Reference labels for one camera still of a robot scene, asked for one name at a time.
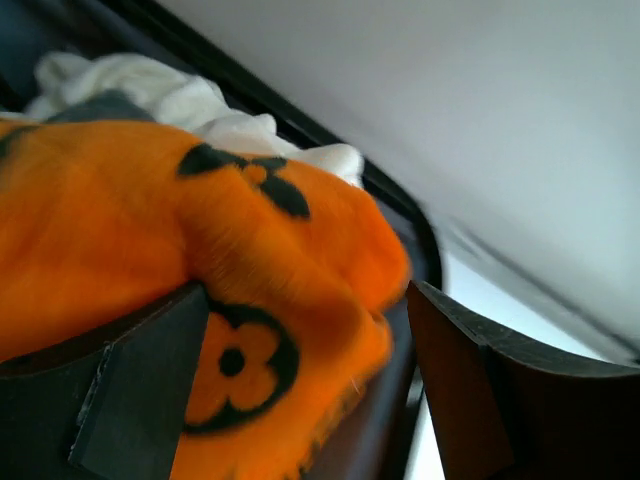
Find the orange fleece fabric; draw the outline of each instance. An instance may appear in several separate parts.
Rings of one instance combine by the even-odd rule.
[[[298,478],[388,359],[409,264],[373,199],[150,122],[0,121],[0,361],[202,281],[172,480]]]

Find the white fabric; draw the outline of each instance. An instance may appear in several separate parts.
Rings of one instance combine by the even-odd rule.
[[[229,108],[222,91],[203,77],[175,70],[136,54],[114,54],[90,61],[78,55],[45,55],[35,71],[42,95],[25,110],[44,120],[108,89],[119,89],[156,121],[191,132],[220,149],[281,155],[315,165],[361,187],[364,161],[349,145],[300,150],[276,134],[271,115],[247,115]]]

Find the white ceiling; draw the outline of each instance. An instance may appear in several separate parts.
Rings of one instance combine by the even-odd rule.
[[[160,3],[640,344],[640,2]]]

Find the folded blanket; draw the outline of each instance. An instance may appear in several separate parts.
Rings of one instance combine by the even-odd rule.
[[[389,357],[409,275],[364,191],[144,121],[0,121],[0,226],[0,361],[204,283],[173,480],[298,478]]]
[[[280,155],[315,165],[361,186],[364,161],[344,144],[300,150],[278,137],[271,115],[251,116],[229,108],[209,80],[137,54],[113,54],[90,61],[72,53],[45,55],[35,71],[42,95],[26,109],[41,121],[70,106],[118,89],[160,123],[191,132],[210,145],[257,155]]]

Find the quatrefoil flower print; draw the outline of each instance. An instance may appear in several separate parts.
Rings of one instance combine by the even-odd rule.
[[[199,175],[235,165],[242,170],[247,181],[265,194],[280,210],[292,217],[308,219],[311,212],[302,192],[278,175],[278,172],[287,166],[287,162],[288,160],[282,157],[247,160],[202,143],[185,155],[178,167],[178,175]]]

